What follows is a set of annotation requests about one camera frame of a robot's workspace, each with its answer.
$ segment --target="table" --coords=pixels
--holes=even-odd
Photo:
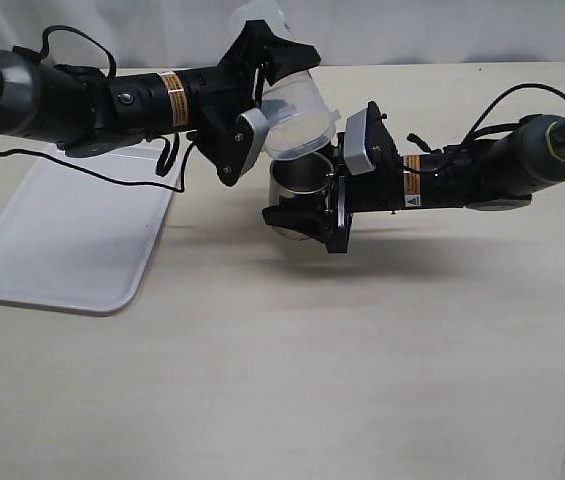
[[[559,63],[314,76],[343,118],[377,101],[403,153],[515,83],[565,90]],[[542,112],[565,104],[519,92],[491,122]],[[358,215],[328,256],[263,224],[267,163],[228,189],[192,157],[118,315],[0,306],[0,479],[559,478],[565,184],[507,213]],[[0,212],[30,165],[0,159]]]

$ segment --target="screw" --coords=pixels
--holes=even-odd
[[[118,100],[120,100],[120,103],[122,105],[128,106],[128,105],[133,105],[133,102],[135,102],[135,97],[131,92],[120,92],[118,94]]]

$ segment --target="orange warning label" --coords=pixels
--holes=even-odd
[[[407,155],[404,157],[404,166],[420,170],[420,156]],[[404,205],[406,208],[422,206],[422,193],[420,191],[420,175],[413,172],[404,172]]]
[[[184,84],[177,73],[161,73],[160,77],[166,85],[171,98],[173,111],[173,126],[184,127],[189,124],[189,100],[184,90]]]

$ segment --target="white tray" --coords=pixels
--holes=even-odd
[[[67,159],[122,180],[174,185],[153,173],[160,150],[128,147]],[[172,193],[122,187],[38,159],[0,216],[0,303],[106,315],[141,283]]]

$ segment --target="clear plastic cup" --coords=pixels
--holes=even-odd
[[[273,33],[295,41],[275,0],[253,0],[235,10],[229,29],[237,37],[247,20],[263,19]],[[262,113],[269,122],[264,145],[274,160],[295,160],[319,150],[335,136],[338,111],[332,112],[308,71],[294,73],[275,85],[265,84]]]

